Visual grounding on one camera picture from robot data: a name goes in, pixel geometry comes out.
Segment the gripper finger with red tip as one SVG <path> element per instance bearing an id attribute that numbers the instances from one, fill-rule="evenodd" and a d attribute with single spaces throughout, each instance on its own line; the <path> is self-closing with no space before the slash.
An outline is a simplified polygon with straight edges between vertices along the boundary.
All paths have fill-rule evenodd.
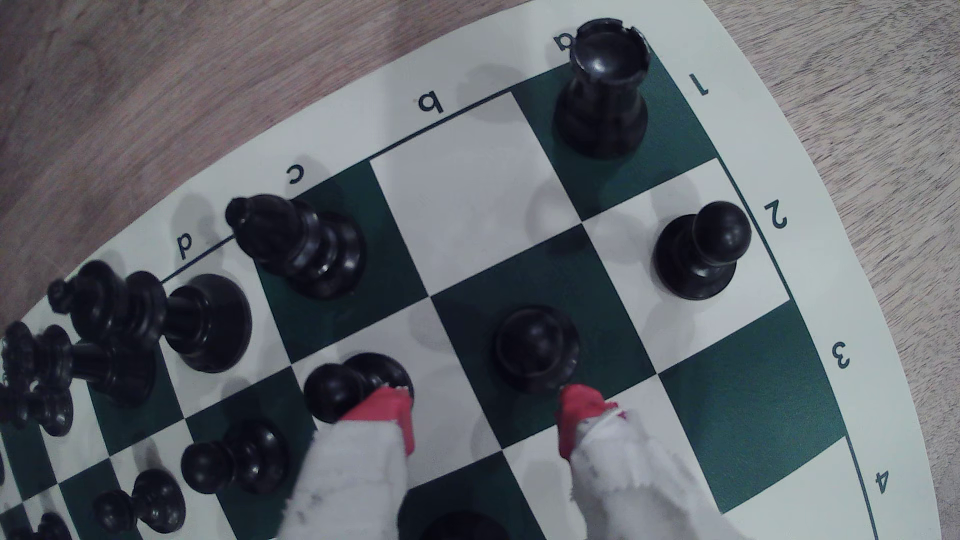
<path id="1" fill-rule="evenodd" d="M 558 394 L 557 425 L 588 539 L 743 538 L 634 409 L 569 384 Z"/>
<path id="2" fill-rule="evenodd" d="M 383 385 L 312 439 L 277 539 L 398 539 L 414 452 L 408 387 Z"/>

